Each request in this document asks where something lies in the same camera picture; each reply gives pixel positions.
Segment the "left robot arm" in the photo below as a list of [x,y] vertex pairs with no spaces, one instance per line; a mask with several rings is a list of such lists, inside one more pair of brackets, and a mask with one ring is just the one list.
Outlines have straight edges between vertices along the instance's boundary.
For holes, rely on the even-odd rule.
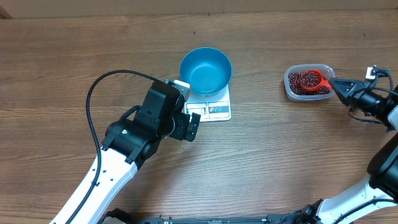
[[161,140],[192,142],[200,115],[182,112],[190,92],[190,85],[179,80],[154,82],[142,105],[108,126],[100,154],[52,223],[97,223]]

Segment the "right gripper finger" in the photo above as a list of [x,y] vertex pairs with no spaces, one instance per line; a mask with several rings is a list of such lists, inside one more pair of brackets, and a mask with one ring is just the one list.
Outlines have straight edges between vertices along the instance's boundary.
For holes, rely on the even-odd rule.
[[361,86],[361,80],[352,80],[345,78],[330,78],[329,83],[334,90],[351,90],[356,86]]
[[351,105],[352,87],[333,87],[333,91],[345,106]]

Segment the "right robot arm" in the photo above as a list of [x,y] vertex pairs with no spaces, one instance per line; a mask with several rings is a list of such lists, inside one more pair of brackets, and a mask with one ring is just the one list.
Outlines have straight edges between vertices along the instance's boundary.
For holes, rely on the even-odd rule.
[[[374,91],[376,79],[362,82],[331,78],[330,84],[340,101],[350,110],[359,109],[373,116],[390,131],[397,130],[397,89],[387,97]],[[301,210],[281,215],[274,223],[353,223],[376,210],[397,206],[397,136],[388,141],[371,159],[367,175],[339,195],[320,199]]]

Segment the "red scoop with blue handle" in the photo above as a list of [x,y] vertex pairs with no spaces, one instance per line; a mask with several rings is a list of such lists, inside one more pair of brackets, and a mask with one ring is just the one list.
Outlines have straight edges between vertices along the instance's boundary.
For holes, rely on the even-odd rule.
[[332,89],[330,82],[324,79],[318,70],[307,70],[300,76],[299,83],[305,91],[317,91],[321,87]]

